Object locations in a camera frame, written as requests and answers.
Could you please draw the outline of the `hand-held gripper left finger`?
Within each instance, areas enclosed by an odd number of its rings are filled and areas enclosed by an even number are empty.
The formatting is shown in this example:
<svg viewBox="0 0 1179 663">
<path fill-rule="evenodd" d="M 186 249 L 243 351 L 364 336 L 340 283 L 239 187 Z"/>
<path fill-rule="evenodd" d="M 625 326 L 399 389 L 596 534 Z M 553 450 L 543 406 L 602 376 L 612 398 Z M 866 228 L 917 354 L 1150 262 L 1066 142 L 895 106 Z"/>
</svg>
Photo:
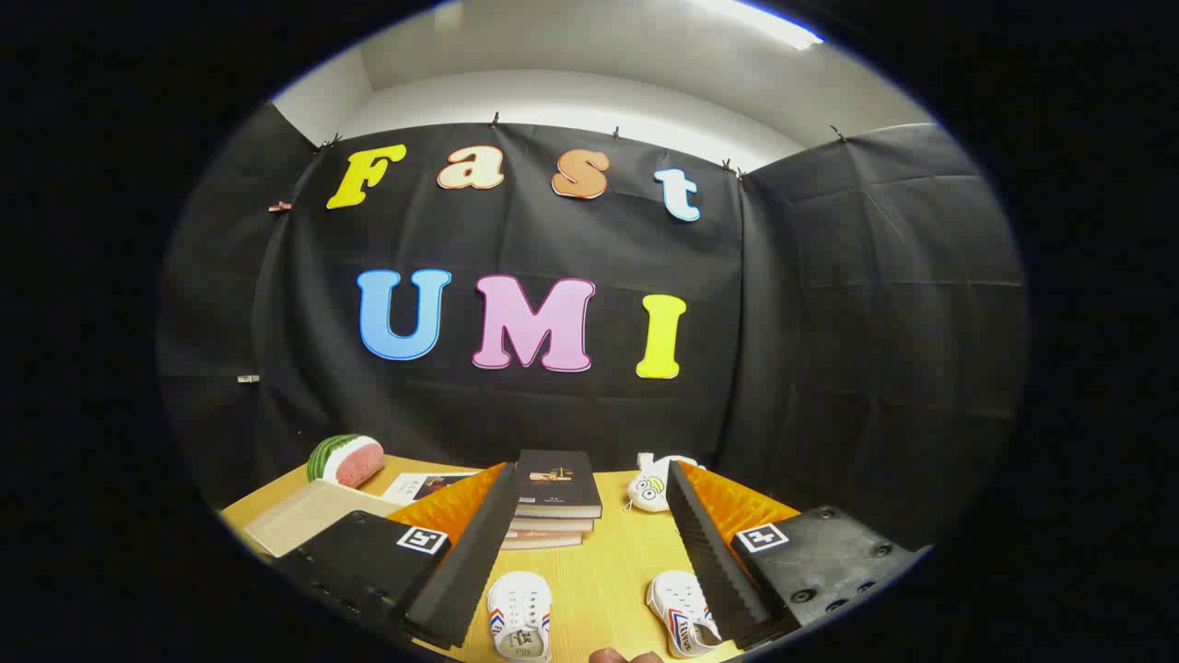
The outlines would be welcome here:
<svg viewBox="0 0 1179 663">
<path fill-rule="evenodd" d="M 463 645 L 518 511 L 518 466 L 498 462 L 391 516 L 353 508 L 294 550 L 278 575 L 394 642 Z"/>
</svg>

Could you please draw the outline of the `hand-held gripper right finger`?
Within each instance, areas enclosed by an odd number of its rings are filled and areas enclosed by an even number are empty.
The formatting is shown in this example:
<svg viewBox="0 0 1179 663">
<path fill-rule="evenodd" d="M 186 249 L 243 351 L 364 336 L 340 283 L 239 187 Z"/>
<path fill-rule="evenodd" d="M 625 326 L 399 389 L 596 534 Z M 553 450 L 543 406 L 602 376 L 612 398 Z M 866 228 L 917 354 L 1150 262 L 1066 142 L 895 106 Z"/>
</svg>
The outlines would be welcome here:
<svg viewBox="0 0 1179 663">
<path fill-rule="evenodd" d="M 720 637 L 740 650 L 801 639 L 862 608 L 923 562 L 847 508 L 788 507 L 674 461 L 667 504 Z"/>
</svg>

